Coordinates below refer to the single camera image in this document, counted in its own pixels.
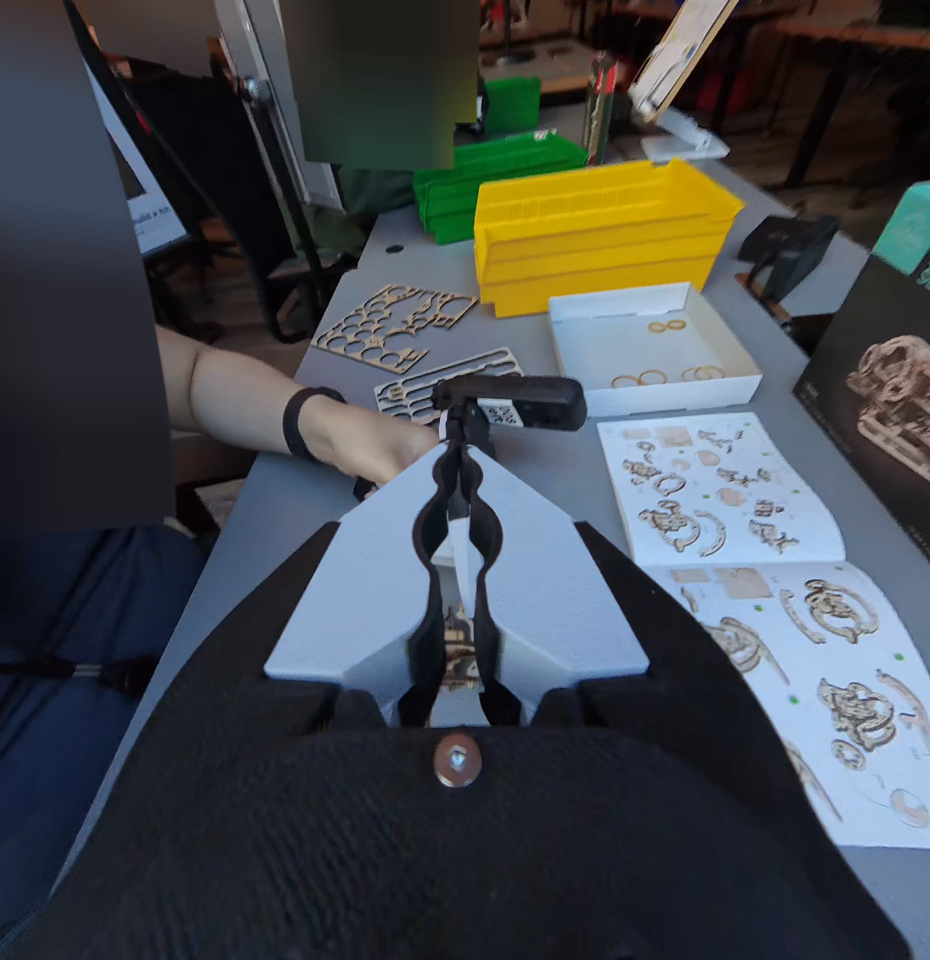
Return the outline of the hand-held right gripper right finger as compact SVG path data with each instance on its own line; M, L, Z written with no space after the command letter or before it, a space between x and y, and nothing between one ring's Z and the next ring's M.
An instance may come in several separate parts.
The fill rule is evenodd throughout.
M470 445L459 478L482 557L465 611L488 724L529 723L552 690L646 675L650 659L573 519Z

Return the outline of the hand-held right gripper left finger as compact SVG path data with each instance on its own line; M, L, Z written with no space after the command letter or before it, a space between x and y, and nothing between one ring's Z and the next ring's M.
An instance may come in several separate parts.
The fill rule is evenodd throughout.
M440 442L334 525L265 662L269 679L368 693L392 727L411 690L435 691L446 653L433 558L449 534L457 472Z

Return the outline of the small wooden model assembly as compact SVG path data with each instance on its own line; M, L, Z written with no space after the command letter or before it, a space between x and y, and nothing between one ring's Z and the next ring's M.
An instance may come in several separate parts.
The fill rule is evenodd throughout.
M445 670L442 688L478 690L482 685L474 643L474 624L462 603L449 606L444 620Z

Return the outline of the white cardboard tray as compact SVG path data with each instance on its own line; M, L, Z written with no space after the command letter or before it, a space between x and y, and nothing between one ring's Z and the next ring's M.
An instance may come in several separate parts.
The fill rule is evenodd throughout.
M745 405L762 371L717 310L687 282L555 296L548 316L562 376L578 381L591 419L717 410ZM682 318L687 328L654 334L653 321ZM725 378L682 382L687 368L717 366ZM618 375L649 369L662 386L611 389Z

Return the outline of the wooden sheet with long cutouts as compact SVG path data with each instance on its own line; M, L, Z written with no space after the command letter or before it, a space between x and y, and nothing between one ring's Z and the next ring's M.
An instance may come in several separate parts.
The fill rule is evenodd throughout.
M499 347L460 361L409 373L375 388L377 411L395 419L430 425L440 418L432 400L436 386L447 380L479 375L488 377L521 376L512 351Z

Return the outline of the yellow plastic bin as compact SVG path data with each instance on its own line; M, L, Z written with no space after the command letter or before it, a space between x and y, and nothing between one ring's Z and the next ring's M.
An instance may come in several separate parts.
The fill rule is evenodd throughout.
M495 247L580 248L610 242L673 241L731 230L745 203L690 162L630 161L484 183L473 239L477 258Z
M526 241L476 238L476 277L489 300L546 303L569 294L676 282L702 287L730 227L669 238L600 240L598 234L543 236Z

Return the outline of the white instruction booklet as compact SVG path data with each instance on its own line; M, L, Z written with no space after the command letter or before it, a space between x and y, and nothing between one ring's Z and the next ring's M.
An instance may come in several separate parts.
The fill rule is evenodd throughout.
M930 849L930 673L758 415L596 433L634 562L735 666L831 840Z

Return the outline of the green plastic bin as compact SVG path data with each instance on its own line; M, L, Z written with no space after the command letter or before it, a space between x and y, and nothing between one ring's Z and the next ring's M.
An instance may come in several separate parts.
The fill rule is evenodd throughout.
M454 147L451 167L413 175L415 199L422 209L473 206L484 184L572 171L587 161L586 150L554 130L468 143Z
M424 231L439 246L474 239L476 207L482 181L416 179L414 191Z
M484 80L487 109L484 133L513 135L537 129L541 101L541 79L512 77Z

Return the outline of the wooden sheet with round cutouts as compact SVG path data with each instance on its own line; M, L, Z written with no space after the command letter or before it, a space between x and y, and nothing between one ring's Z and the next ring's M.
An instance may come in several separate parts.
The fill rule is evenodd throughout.
M404 375L429 350L417 344L429 330L450 330L480 303L476 296L389 284L319 332L311 345L365 366Z

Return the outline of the black folded stand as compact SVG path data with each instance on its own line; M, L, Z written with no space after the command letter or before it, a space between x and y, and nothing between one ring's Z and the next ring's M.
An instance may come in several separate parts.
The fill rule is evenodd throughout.
M833 215L769 216L742 241L736 259L751 265L743 286L764 305L781 305L819 267L840 228Z

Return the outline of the white stand base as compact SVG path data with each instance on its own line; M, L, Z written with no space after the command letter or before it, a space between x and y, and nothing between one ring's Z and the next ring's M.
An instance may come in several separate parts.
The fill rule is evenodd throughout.
M646 158L656 164L672 160L683 162L722 161L729 146L710 130L702 128L691 116L672 107L664 110L654 123L655 131L639 139Z

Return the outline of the wooden board on stand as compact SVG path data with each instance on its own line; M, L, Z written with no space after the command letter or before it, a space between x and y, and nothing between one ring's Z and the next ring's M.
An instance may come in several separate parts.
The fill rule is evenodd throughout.
M644 124L657 122L738 5L738 1L684 2L628 88L635 118Z

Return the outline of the teal box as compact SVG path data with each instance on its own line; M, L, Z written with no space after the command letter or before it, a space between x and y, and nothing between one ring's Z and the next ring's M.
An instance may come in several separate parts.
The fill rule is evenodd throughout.
M930 291L930 180L906 189L872 254Z

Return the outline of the white sign board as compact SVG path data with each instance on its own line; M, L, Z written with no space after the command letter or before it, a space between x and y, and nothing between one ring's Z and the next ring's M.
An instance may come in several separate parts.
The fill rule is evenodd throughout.
M192 239L175 190L168 190L156 143L95 42L82 48L83 63L111 142L142 260Z

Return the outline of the dark background table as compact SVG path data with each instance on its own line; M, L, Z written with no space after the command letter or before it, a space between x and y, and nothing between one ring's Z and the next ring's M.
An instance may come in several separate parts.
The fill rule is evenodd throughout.
M790 42L829 43L834 47L829 71L808 116L784 179L769 191L795 190L806 185L807 175L842 99L857 54L905 53L930 57L930 27L881 23L876 19L843 22L812 14L783 18L777 33Z

